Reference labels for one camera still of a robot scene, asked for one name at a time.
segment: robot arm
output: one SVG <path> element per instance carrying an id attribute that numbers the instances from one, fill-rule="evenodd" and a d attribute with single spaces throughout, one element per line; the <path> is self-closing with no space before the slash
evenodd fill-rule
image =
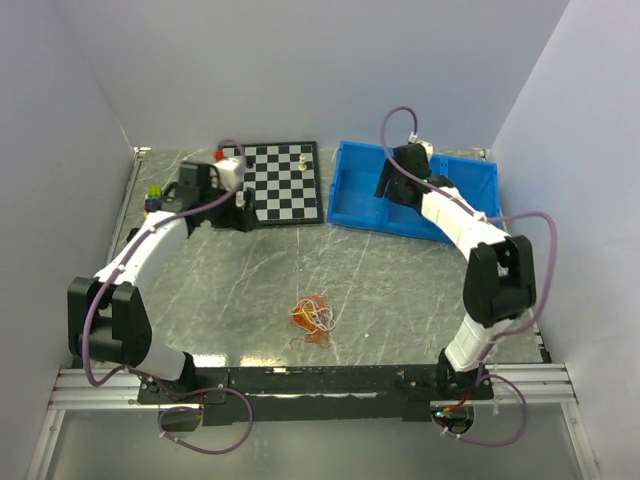
<path id="1" fill-rule="evenodd" d="M 430 144 L 418 141 L 394 149 L 393 154 L 401 167 L 449 197 L 416 184 L 388 161 L 376 196 L 414 208 L 437 225 L 468 261 L 463 289 L 467 313 L 440 357 L 455 375 L 477 369 L 494 336 L 535 303 L 533 251 L 526 237 L 511 237 L 487 223 L 484 213 L 475 211 L 446 177 L 431 176 L 432 152 Z"/>
<path id="2" fill-rule="evenodd" d="M 241 163 L 230 158 L 208 163 L 183 162 L 178 180 L 162 196 L 151 202 L 147 218 L 128 245 L 94 278 L 76 278 L 70 285 L 68 300 L 69 349 L 76 355 L 82 350 L 82 331 L 89 306 L 98 289 L 116 269 L 120 274 L 103 297 L 93 319 L 89 346 L 91 358 L 113 362 L 155 378 L 175 382 L 188 390 L 195 381 L 193 357 L 174 350 L 154 338 L 143 304 L 144 293 L 167 258 L 203 221 L 213 227 L 231 227 L 248 232 L 257 223 L 253 190 L 239 191 L 214 209 L 175 220 L 155 229 L 159 221 L 220 198 L 239 183 Z M 146 231 L 152 235 L 142 242 L 121 268 L 123 258 Z"/>

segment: white wall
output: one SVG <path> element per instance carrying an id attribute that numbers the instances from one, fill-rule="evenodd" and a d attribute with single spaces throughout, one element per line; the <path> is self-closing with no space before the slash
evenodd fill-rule
<path id="1" fill-rule="evenodd" d="M 493 146 L 507 211 L 558 223 L 541 327 L 607 479 L 640 472 L 638 32 L 637 0 L 572 0 Z M 516 228 L 546 244 L 543 225 Z"/>
<path id="2" fill-rule="evenodd" d="M 50 1 L 0 1 L 0 65 L 0 476 L 12 480 L 69 359 L 66 287 L 105 259 L 131 152 Z"/>
<path id="3" fill-rule="evenodd" d="M 493 142 L 568 0 L 54 3 L 133 145 L 376 142 L 405 103 L 468 147 Z"/>

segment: white chess piece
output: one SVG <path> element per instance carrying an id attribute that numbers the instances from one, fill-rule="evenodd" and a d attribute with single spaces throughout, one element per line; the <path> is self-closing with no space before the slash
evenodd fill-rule
<path id="1" fill-rule="evenodd" d="M 298 160 L 298 170 L 304 172 L 307 169 L 307 159 L 305 158 L 304 153 L 298 157 Z"/>

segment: blue tray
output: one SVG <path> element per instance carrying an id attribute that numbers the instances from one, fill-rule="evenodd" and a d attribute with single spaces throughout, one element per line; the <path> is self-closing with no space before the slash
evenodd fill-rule
<path id="1" fill-rule="evenodd" d="M 342 142 L 329 190 L 329 222 L 344 227 L 449 242 L 442 230 L 415 210 L 373 196 L 384 166 L 382 147 Z M 445 175 L 476 210 L 500 216 L 498 168 L 494 163 L 434 155 L 433 175 Z"/>

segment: black mounting bar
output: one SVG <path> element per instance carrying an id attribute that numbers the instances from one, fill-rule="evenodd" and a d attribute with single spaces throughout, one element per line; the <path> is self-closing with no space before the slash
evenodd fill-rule
<path id="1" fill-rule="evenodd" d="M 232 367 L 196 369 L 197 388 L 222 385 L 247 395 L 256 421 L 401 418 L 429 422 L 429 402 L 459 400 L 470 385 L 440 385 L 444 365 L 326 367 Z M 477 370 L 465 374 L 471 382 Z M 199 396 L 176 399 L 143 380 L 141 404 L 201 403 Z M 493 398 L 491 384 L 472 391 L 473 400 Z M 234 395 L 213 392 L 204 401 L 203 425 L 246 421 Z"/>

